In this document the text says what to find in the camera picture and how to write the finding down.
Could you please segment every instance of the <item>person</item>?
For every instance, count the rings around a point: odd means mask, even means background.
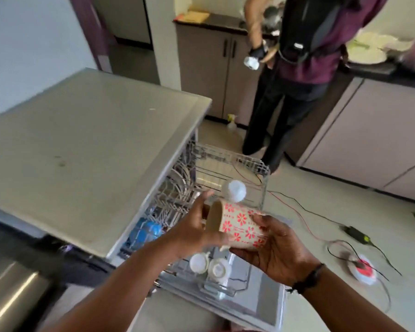
[[[251,55],[263,46],[262,14],[270,1],[247,0],[244,6],[252,45]],[[252,116],[242,147],[244,155],[252,155],[263,148],[273,112],[284,99],[271,142],[262,158],[271,173],[277,170],[293,128],[304,120],[315,107],[316,101],[325,94],[339,65],[344,44],[379,13],[386,1],[354,0],[349,7],[342,8],[320,46],[322,51],[329,50],[330,53],[310,56],[303,63],[294,65],[283,60],[276,49],[269,50],[266,57],[260,60],[266,65],[258,82]]]
[[[203,229],[202,218],[208,213],[204,202],[211,195],[213,191],[202,193],[176,226],[133,253],[102,286],[43,332],[125,332],[167,265],[206,247],[229,243],[227,234]],[[304,281],[321,267],[316,285],[306,289],[303,296],[332,332],[405,331],[321,266],[287,225],[270,216],[255,216],[254,220],[270,230],[266,245],[257,252],[231,251],[287,286]]]

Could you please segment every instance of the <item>cabinet handle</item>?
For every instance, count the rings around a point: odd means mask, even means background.
[[[226,57],[227,56],[227,42],[228,40],[227,40],[227,38],[224,40],[224,45],[223,45],[223,57]]]
[[[232,58],[235,58],[236,51],[237,51],[237,41],[233,41]]]

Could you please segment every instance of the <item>person's left hand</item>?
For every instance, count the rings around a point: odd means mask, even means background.
[[[213,194],[213,190],[203,192],[194,201],[188,214],[162,236],[176,250],[177,259],[199,253],[206,247],[229,245],[229,236],[226,233],[205,231],[203,228],[202,220],[208,213],[205,212],[204,202]]]

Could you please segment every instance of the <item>wire rack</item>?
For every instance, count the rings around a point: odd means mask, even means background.
[[[189,142],[158,189],[140,225],[132,232],[119,255],[122,258],[129,257],[146,242],[156,239],[172,228],[188,212],[202,191],[215,190],[215,195],[207,203],[221,196],[221,187],[229,180],[241,180],[247,188],[246,198],[242,203],[261,210],[268,177],[269,168],[259,159],[210,145]],[[189,259],[169,265],[164,272],[196,282],[200,288],[212,294],[221,292],[228,296],[235,296],[237,292],[247,290],[250,279],[249,266],[246,275],[232,275],[227,286],[224,286],[210,280],[206,275],[193,273],[189,268]]]

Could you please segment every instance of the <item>floral mug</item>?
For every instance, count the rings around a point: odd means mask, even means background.
[[[257,250],[266,243],[268,233],[254,223],[253,214],[263,215],[255,209],[219,199],[210,207],[206,230],[232,234],[231,247]]]

